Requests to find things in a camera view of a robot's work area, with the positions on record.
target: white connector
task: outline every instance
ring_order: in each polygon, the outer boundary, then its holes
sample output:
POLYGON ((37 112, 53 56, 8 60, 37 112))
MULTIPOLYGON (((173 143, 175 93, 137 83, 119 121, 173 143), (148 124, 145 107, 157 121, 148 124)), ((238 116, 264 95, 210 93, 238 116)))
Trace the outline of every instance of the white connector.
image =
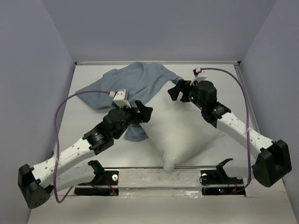
POLYGON ((197 76, 191 81, 190 85, 194 85, 194 82, 197 81, 198 83, 200 81, 203 81, 206 79, 206 75, 205 75, 205 71, 201 71, 199 68, 195 69, 196 73, 199 72, 197 74, 197 76))
POLYGON ((128 107, 131 108, 131 104, 128 102, 129 91, 127 90, 118 90, 116 95, 113 98, 113 102, 119 107, 128 107))

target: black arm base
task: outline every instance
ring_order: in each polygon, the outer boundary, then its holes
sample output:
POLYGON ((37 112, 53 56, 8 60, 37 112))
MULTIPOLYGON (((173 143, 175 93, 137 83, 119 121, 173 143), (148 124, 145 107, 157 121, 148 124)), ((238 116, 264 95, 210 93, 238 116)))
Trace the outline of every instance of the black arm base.
POLYGON ((267 149, 262 148, 252 166, 254 177, 265 187, 271 187, 291 170, 289 147, 282 140, 274 142, 267 149))
POLYGON ((40 180, 36 180, 28 164, 19 168, 18 185, 25 198, 28 208, 35 209, 51 197, 52 186, 43 188, 39 185, 40 180))

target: white table surface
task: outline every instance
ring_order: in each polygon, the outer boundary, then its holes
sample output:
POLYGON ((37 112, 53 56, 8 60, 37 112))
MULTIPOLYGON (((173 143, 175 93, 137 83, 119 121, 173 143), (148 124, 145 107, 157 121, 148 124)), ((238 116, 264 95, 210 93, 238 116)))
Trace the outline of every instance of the white table surface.
MULTIPOLYGON (((71 84, 70 95, 114 68, 124 65, 77 66, 71 84)), ((167 64, 166 68, 184 79, 192 79, 195 67, 217 67, 235 74, 232 64, 167 64)), ((237 117, 245 120, 245 105, 239 87, 224 73, 211 71, 208 80, 218 91, 218 99, 229 107, 237 117)), ((61 148, 67 148, 102 121, 108 110, 94 111, 78 98, 67 103, 60 129, 61 148)), ((184 162, 185 166, 216 165, 226 158, 246 158, 246 151, 231 140, 222 137, 209 150, 184 162)), ((124 139, 93 157, 104 167, 156 167, 163 166, 159 152, 147 139, 129 142, 124 139)), ((243 196, 151 196, 151 197, 100 197, 68 196, 62 204, 51 198, 43 206, 31 211, 28 224, 116 224, 134 223, 265 223, 295 224, 282 181, 265 188, 252 181, 243 196)))

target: cable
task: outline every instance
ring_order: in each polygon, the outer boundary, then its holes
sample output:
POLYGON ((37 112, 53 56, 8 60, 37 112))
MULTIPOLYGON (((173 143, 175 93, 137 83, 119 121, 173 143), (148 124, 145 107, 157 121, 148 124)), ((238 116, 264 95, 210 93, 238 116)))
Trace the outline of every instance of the cable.
POLYGON ((203 184, 201 180, 202 180, 202 176, 200 176, 200 178, 199 178, 199 182, 202 186, 205 186, 205 187, 210 186, 210 184, 203 184))
POLYGON ((235 181, 234 178, 233 178, 233 181, 235 182, 235 188, 233 189, 233 193, 235 193, 235 191, 237 190, 238 184, 237 184, 237 181, 235 181))
POLYGON ((88 93, 88 92, 101 92, 101 93, 106 93, 109 94, 109 91, 102 91, 102 90, 88 90, 88 91, 83 91, 83 92, 78 92, 75 94, 70 95, 68 98, 66 98, 56 109, 55 115, 54 115, 54 132, 55 132, 55 139, 56 139, 56 145, 57 145, 57 149, 56 149, 56 162, 55 162, 55 166, 54 166, 54 177, 53 177, 53 188, 54 188, 54 195, 55 195, 55 199, 57 201, 57 203, 61 203, 65 200, 65 198, 67 197, 67 195, 69 194, 69 192, 71 191, 71 189, 73 187, 70 187, 68 189, 68 191, 66 192, 66 194, 63 196, 63 198, 60 200, 58 198, 58 193, 57 193, 57 168, 58 168, 58 163, 59 163, 59 156, 60 156, 60 147, 59 147, 59 137, 58 137, 58 130, 57 130, 57 116, 58 116, 58 112, 60 110, 60 108, 72 97, 83 94, 83 93, 88 93))
POLYGON ((223 194, 225 194, 225 191, 229 188, 229 186, 230 186, 230 181, 228 181, 227 187, 223 190, 223 194))
POLYGON ((245 100, 245 107, 246 107, 246 137, 247 137, 247 159, 248 159, 248 179, 247 179, 247 184, 245 185, 245 187, 241 190, 238 190, 235 193, 239 193, 240 191, 244 190, 245 188, 247 188, 250 185, 251 182, 251 160, 250 160, 250 133, 249 133, 249 106, 248 106, 248 98, 246 95, 246 91, 243 88, 242 84, 240 83, 240 81, 229 71, 226 71, 224 69, 218 69, 218 68, 200 68, 200 71, 203 70, 216 70, 216 71, 222 71, 225 72, 227 74, 229 74, 240 86, 242 94, 244 96, 244 100, 245 100))

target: black bracket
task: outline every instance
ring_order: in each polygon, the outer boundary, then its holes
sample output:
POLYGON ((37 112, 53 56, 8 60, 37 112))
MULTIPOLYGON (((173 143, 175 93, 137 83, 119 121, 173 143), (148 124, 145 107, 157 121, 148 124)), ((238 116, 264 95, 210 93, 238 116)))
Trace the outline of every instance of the black bracket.
POLYGON ((279 140, 267 149, 262 148, 252 168, 256 180, 271 187, 292 170, 288 145, 279 140))

